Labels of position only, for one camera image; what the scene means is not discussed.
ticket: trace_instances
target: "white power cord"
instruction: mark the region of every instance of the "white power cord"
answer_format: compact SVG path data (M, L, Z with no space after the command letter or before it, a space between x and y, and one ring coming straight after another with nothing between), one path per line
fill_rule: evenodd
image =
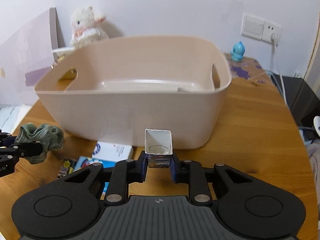
M275 34L275 33L272 33L271 34L271 41L272 41L272 44L275 48L275 61L276 61L276 64L277 64L277 68L278 68L278 72L279 72L279 76L280 76L280 81L281 81L281 86L282 86L282 93L283 93L283 98L284 98L284 103L286 106L288 106L288 103L287 103L287 97L285 95L285 88L284 88L284 82L283 82L283 77L281 75L281 72L280 72L280 68L279 68L279 65L278 65L278 58L276 57L276 47L278 46L278 43L279 43L279 35Z

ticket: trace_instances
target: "blue figurine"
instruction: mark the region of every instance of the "blue figurine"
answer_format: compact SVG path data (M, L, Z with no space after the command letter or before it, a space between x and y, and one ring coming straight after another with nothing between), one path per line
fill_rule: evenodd
M233 46L233 49L230 51L231 59L237 62L242 61L244 52L244 44L242 43L242 41L239 41Z

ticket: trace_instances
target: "silver screw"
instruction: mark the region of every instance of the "silver screw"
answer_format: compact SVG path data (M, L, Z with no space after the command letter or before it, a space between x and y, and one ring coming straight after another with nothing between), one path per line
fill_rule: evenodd
M199 194L195 196L195 201L197 202L207 202L210 200L210 197L205 194Z
M111 194L106 198L109 202L119 202L121 199L122 197L119 194Z

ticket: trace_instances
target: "plastic bin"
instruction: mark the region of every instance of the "plastic bin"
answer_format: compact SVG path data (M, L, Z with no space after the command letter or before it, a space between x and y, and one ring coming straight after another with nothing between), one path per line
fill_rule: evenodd
M61 88L70 69L76 78ZM121 37L81 48L35 91L55 121L76 136L144 146L145 129L170 130L177 149L212 133L231 82L228 62L196 37Z

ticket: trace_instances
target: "wooden table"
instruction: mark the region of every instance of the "wooden table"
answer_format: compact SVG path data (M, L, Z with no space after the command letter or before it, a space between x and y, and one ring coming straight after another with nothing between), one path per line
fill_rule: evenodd
M27 122L57 125L41 102L21 124ZM91 156L94 146L94 141L66 133L63 150L49 153L37 165L21 159L14 174L0 179L0 231L7 240L19 238L10 215L13 203L22 194L54 180L63 158ZM135 159L141 150L135 149ZM180 159L199 161L205 167L226 163L294 193L307 210L298 237L317 239L318 209L309 160L290 111L274 86L233 79L208 143L198 150L176 153ZM172 183L169 169L148 169L146 182L131 184L129 191L136 195L188 194L187 185Z

